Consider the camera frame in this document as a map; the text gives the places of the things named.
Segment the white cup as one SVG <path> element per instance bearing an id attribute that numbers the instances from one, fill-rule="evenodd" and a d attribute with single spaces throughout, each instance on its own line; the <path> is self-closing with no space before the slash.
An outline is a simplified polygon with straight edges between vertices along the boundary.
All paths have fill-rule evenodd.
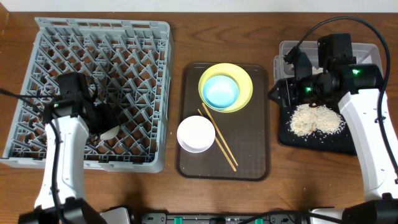
<path id="1" fill-rule="evenodd" d="M 120 127 L 115 126 L 112 129 L 109 129 L 109 130 L 105 131 L 104 133 L 100 134 L 99 138 L 101 140 L 105 140 L 105 141 L 110 140 L 117 136 L 119 130 L 120 130 Z"/>

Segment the food scraps pile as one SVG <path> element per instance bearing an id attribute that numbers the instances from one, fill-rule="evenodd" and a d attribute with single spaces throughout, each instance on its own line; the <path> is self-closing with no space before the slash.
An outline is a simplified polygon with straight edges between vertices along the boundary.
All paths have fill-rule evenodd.
<path id="1" fill-rule="evenodd" d="M 288 124 L 289 130 L 297 136 L 309 136 L 316 131 L 323 134 L 338 134 L 346 126 L 342 115 L 325 105 L 312 108 L 309 104 L 296 107 Z"/>

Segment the yellow round plate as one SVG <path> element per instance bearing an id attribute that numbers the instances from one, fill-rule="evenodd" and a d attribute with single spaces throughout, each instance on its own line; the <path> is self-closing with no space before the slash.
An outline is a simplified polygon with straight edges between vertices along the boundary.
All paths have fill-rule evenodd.
<path id="1" fill-rule="evenodd" d="M 218 75 L 224 75 L 232 78 L 238 84 L 239 87 L 239 96 L 236 102 L 232 106 L 222 110 L 212 108 L 207 103 L 205 103 L 203 95 L 201 93 L 205 82 L 209 78 Z M 232 113 L 242 109 L 243 107 L 246 106 L 246 104 L 248 104 L 253 93 L 253 84 L 248 72 L 246 72 L 240 66 L 232 63 L 218 63 L 210 66 L 203 72 L 198 82 L 198 92 L 201 100 L 211 109 L 221 113 Z"/>

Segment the light blue bowl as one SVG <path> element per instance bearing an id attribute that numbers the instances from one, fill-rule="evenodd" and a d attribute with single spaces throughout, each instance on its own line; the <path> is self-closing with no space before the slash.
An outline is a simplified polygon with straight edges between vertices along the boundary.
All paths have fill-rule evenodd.
<path id="1" fill-rule="evenodd" d="M 238 84 L 230 77 L 218 75 L 209 78 L 201 91 L 205 103 L 215 109 L 232 106 L 239 96 Z"/>

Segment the pink bowl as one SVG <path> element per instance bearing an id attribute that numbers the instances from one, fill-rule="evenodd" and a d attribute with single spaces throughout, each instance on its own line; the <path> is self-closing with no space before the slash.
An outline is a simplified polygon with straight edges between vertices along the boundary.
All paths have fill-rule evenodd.
<path id="1" fill-rule="evenodd" d="M 215 141 L 215 127 L 205 117 L 189 116 L 177 128 L 177 141 L 187 152 L 204 152 Z"/>

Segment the white tissue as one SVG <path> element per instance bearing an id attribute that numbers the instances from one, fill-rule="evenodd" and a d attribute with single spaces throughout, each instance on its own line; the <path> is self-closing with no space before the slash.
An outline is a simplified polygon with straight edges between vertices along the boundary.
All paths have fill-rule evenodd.
<path id="1" fill-rule="evenodd" d="M 319 73 L 323 73 L 323 69 L 322 68 L 312 67 L 312 74 L 313 75 L 317 75 Z"/>

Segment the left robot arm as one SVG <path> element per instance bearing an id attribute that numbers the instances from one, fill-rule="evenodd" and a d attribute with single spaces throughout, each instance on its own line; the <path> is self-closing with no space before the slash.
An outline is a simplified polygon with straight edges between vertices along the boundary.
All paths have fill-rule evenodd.
<path id="1" fill-rule="evenodd" d="M 85 199 L 84 148 L 89 135 L 114 138 L 119 121 L 107 103 L 95 104 L 86 75 L 71 72 L 57 78 L 60 93 L 45 106 L 47 135 L 44 178 L 34 210 L 19 223 L 105 223 Z"/>

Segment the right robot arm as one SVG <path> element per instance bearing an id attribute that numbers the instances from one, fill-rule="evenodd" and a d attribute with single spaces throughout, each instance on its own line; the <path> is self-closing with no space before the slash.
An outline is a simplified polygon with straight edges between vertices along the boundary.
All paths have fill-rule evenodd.
<path id="1" fill-rule="evenodd" d="M 337 104 L 348 125 L 364 182 L 364 203 L 345 209 L 311 209 L 308 223 L 397 223 L 397 136 L 389 116 L 383 77 L 373 63 L 358 64 L 349 34 L 331 34 L 317 41 L 314 75 L 307 55 L 294 47 L 285 61 L 294 77 L 276 82 L 268 93 L 281 108 Z"/>

